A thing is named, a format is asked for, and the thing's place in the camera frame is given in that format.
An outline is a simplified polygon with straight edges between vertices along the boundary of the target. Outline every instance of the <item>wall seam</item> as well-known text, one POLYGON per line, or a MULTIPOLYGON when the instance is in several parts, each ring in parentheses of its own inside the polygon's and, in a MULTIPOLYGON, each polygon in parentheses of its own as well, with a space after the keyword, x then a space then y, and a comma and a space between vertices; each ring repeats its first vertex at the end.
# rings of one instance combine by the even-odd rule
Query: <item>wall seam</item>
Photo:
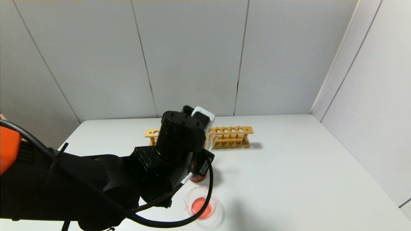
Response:
POLYGON ((410 202, 411 201, 411 198, 410 199, 408 199, 408 200, 406 200, 404 203, 402 203, 400 206, 399 206, 399 208, 401 208, 402 206, 404 206, 404 205, 406 205, 408 202, 410 202))
POLYGON ((245 41, 245 31, 247 29, 247 21, 248 21, 248 9, 250 7, 250 0, 247 2, 247 11, 245 13, 245 24, 244 24, 244 34, 242 36, 242 46, 241 46, 241 57, 240 57, 240 67, 238 69, 238 78, 237 78, 237 90, 236 90, 236 99, 234 101, 234 112, 233 116, 236 115, 236 107, 237 107, 237 96, 238 96, 238 86, 240 84, 240 74, 241 74, 241 64, 242 64, 242 55, 244 52, 244 41, 245 41))
POLYGON ((60 85, 58 84, 57 80, 55 79, 53 73, 51 72, 50 67, 48 66, 46 60, 44 59, 42 53, 40 52, 39 47, 37 46, 36 42, 34 41, 34 38, 33 38, 33 36, 31 35, 31 32, 30 32, 30 30, 28 29, 28 26, 27 26, 27 24, 25 23, 25 21, 24 21, 24 19, 23 19, 23 16, 21 15, 20 10, 18 9, 17 4, 16 4, 16 2, 15 2, 14 0, 13 0, 13 4, 14 4, 14 6, 16 7, 16 10, 17 10, 17 12, 18 12, 18 14, 19 14, 19 16, 20 16, 20 18, 21 18, 21 20, 22 20, 22 22, 23 22, 23 25, 24 25, 24 27, 26 28, 26 30, 27 30, 27 32, 28 32, 31 40, 33 41, 34 46, 36 47, 37 51, 39 52, 40 57, 42 58, 44 64, 46 65, 48 71, 50 72, 51 77, 53 78, 53 80, 54 80, 54 82, 56 83, 58 89, 60 90, 61 94, 63 95, 63 97, 64 97, 64 99, 66 100, 67 104, 69 105, 70 109, 72 110, 72 112, 73 112, 74 116, 76 117, 77 121, 78 121, 79 123, 81 123, 79 117, 77 116, 76 112, 74 111, 73 107, 71 106, 69 100, 67 99, 66 95, 64 94, 64 92, 63 92, 63 90, 61 89, 60 85))
POLYGON ((338 57, 339 57, 339 55, 340 55, 340 53, 341 53, 342 47, 344 46, 344 44, 345 44, 345 42, 346 42, 348 33, 350 32, 350 29, 351 29, 351 27, 352 27, 352 24, 353 24, 353 22, 354 22, 354 19, 355 19, 356 15, 357 15, 358 9, 360 8, 361 2, 362 2, 362 0, 358 0, 358 2, 357 2, 357 4, 356 4, 356 7, 354 8, 353 15, 351 16, 350 22, 348 23, 347 29, 346 29, 346 31, 345 31, 345 33, 344 33, 344 35, 343 35, 343 38, 342 38, 341 43, 340 43, 340 45, 339 45, 339 47, 338 47, 338 49, 337 49, 337 52, 336 52, 336 54, 335 54, 335 56, 334 56, 334 59, 333 59, 331 65, 330 65, 330 68, 328 69, 328 72, 327 72, 327 74, 326 74, 326 77, 324 78, 323 84, 321 85, 321 88, 320 88, 320 90, 318 91, 317 97, 315 98, 314 103, 313 103, 312 106, 311 106, 310 114, 312 114, 316 103, 319 101, 320 97, 322 96, 322 93, 323 93, 323 91, 324 91, 325 85, 327 84, 327 81, 328 81, 328 79, 329 79, 329 77, 330 77, 330 75, 331 75, 331 72, 332 72, 332 70, 334 69, 335 63, 337 62, 337 59, 338 59, 338 57))
POLYGON ((377 16, 378 11, 380 10, 380 6, 381 6, 381 3, 382 3, 382 2, 383 2, 383 0, 380 1, 380 4, 378 5, 378 8, 377 8, 377 10, 376 10, 376 12, 375 12, 375 15, 374 15, 374 17, 372 18, 372 21, 371 21, 371 23, 370 23, 370 25, 369 25, 369 27, 368 27, 367 33, 365 33, 364 39, 362 40, 361 45, 360 45, 360 47, 358 48, 358 51, 357 51, 356 55, 354 56, 354 59, 353 59, 353 61, 351 62, 350 67, 349 67, 348 70, 347 70, 347 73, 345 74, 345 76, 344 76, 344 78, 342 79, 340 85, 338 86, 338 89, 337 89, 337 91, 335 92, 334 97, 332 98, 330 104, 328 105, 328 108, 327 108, 326 112, 324 113, 323 117, 321 118, 320 122, 322 122, 323 119, 326 117, 328 110, 330 109, 332 103, 334 102, 335 97, 337 96, 337 94, 338 94, 338 92, 339 92, 342 84, 343 84, 344 81, 345 81, 345 78, 347 77, 348 73, 350 72, 351 67, 353 66, 355 60, 357 59, 358 53, 360 52, 361 48, 363 47, 364 41, 365 41, 365 39, 366 39, 367 36, 368 36, 368 32, 369 32, 369 30, 371 29, 372 24, 374 23, 375 17, 377 16))
POLYGON ((143 49, 143 42, 141 41, 140 30, 139 30, 139 26, 138 26, 138 24, 137 24, 136 11, 134 10, 133 0, 130 0, 130 2, 131 2, 131 7, 132 7, 132 9, 133 9, 134 21, 136 22, 137 34, 139 35, 141 52, 143 53, 143 59, 144 59, 145 70, 146 70, 146 72, 147 72, 148 84, 150 85, 151 96, 152 96, 152 98, 153 98, 154 110, 155 110, 155 114, 156 114, 156 116, 157 116, 157 118, 158 118, 159 116, 158 116, 158 113, 157 113, 157 107, 156 107, 156 105, 155 105, 154 92, 153 92, 153 88, 152 88, 152 86, 151 86, 150 75, 148 74, 147 62, 146 62, 146 60, 145 60, 145 54, 144 54, 144 49, 143 49))

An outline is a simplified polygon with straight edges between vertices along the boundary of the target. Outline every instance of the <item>robotic arm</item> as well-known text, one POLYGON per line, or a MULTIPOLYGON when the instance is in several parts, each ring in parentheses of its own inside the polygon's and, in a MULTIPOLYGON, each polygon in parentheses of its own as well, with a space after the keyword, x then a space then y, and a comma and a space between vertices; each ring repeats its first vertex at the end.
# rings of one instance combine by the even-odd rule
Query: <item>robotic arm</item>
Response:
POLYGON ((212 191, 214 155, 203 148, 208 113, 184 106, 167 111, 155 146, 135 147, 128 157, 79 157, 45 147, 24 129, 1 120, 0 217, 78 221, 85 231, 137 223, 171 228, 197 219, 212 191), (28 142, 20 142, 21 136, 28 142), (152 206, 171 206, 172 196, 191 176, 210 171, 208 196, 194 216, 178 222, 157 222, 135 213, 152 206), (139 205, 142 198, 147 203, 139 205))

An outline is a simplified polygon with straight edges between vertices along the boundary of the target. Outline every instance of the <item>black cable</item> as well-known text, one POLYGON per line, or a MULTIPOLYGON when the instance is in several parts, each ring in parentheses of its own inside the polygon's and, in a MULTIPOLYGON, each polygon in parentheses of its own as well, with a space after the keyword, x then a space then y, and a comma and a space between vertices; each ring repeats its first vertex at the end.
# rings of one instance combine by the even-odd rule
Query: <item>black cable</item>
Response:
MULTIPOLYGON (((0 120, 0 125, 4 126, 6 128, 12 129, 14 131, 17 131, 21 134, 21 136, 26 139, 28 142, 32 143, 35 145, 44 155, 49 157, 51 160, 54 160, 54 155, 50 149, 48 149, 42 142, 40 142, 37 138, 35 138, 32 134, 30 134, 28 131, 24 130, 20 126, 6 120, 0 120)), ((140 217, 133 212, 124 209, 120 204, 118 204, 116 201, 111 199, 109 196, 107 196, 103 191, 101 191, 99 188, 97 188, 94 184, 92 184, 88 179, 84 178, 81 174, 79 174, 76 170, 71 168, 70 166, 67 166, 64 162, 60 162, 60 167, 66 171, 72 178, 80 182, 83 186, 87 187, 94 193, 96 193, 103 201, 107 203, 107 205, 110 205, 113 209, 116 210, 121 215, 124 215, 126 218, 137 222, 139 224, 149 226, 149 227, 155 227, 155 228, 176 228, 180 227, 186 224, 189 224, 193 221, 195 221, 197 218, 203 214, 203 212, 206 210, 208 203, 210 202, 211 199, 211 193, 212 193, 212 185, 213 185, 213 171, 212 171, 212 166, 211 166, 211 161, 207 157, 206 158, 207 164, 209 166, 209 172, 210 172, 210 185, 208 188, 208 194, 207 198, 205 199, 205 202, 203 204, 203 207, 198 211, 198 213, 194 214, 193 216, 181 220, 181 221, 176 221, 176 222, 159 222, 159 221, 152 221, 148 220, 144 217, 140 217)))
POLYGON ((64 221, 63 227, 61 227, 61 231, 68 231, 70 226, 70 221, 64 221))
POLYGON ((26 131, 24 128, 10 122, 7 120, 0 120, 0 125, 3 127, 6 127, 8 129, 14 130, 20 135, 26 139, 28 142, 32 143, 34 146, 36 146, 43 154, 48 156, 51 159, 54 159, 54 155, 50 149, 48 149, 41 141, 39 141, 36 137, 34 137, 32 134, 30 134, 28 131, 26 131))
POLYGON ((137 212, 146 210, 146 209, 148 209, 148 208, 151 208, 151 207, 157 205, 158 203, 163 202, 164 200, 169 199, 169 198, 172 197, 183 185, 184 185, 183 183, 178 184, 178 185, 177 185, 173 190, 171 190, 170 192, 166 193, 165 195, 163 195, 163 196, 161 196, 161 197, 159 197, 159 198, 156 198, 156 199, 150 201, 149 203, 147 203, 147 204, 145 204, 145 205, 142 205, 142 206, 137 207, 133 212, 136 212, 136 213, 137 213, 137 212))

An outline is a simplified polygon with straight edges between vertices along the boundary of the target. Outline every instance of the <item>white table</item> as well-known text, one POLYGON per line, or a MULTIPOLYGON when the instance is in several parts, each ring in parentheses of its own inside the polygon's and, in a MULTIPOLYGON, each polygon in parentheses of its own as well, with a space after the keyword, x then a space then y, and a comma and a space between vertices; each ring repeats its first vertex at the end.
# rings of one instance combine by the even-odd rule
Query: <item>white table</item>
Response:
MULTIPOLYGON (((356 159, 311 115, 218 117, 214 126, 252 126, 251 148, 213 150, 215 187, 224 221, 215 230, 236 231, 411 231, 401 212, 356 159)), ((80 156, 130 155, 146 146, 145 130, 160 119, 89 120, 67 139, 66 152, 80 156)), ((169 209, 139 213, 149 219, 188 217, 183 197, 169 209)), ((2 231, 60 230, 62 222, 1 219, 2 231)), ((179 230, 202 230, 195 222, 179 230)), ((80 230, 76 222, 71 231, 80 230)), ((153 230, 124 220, 117 231, 153 230)))

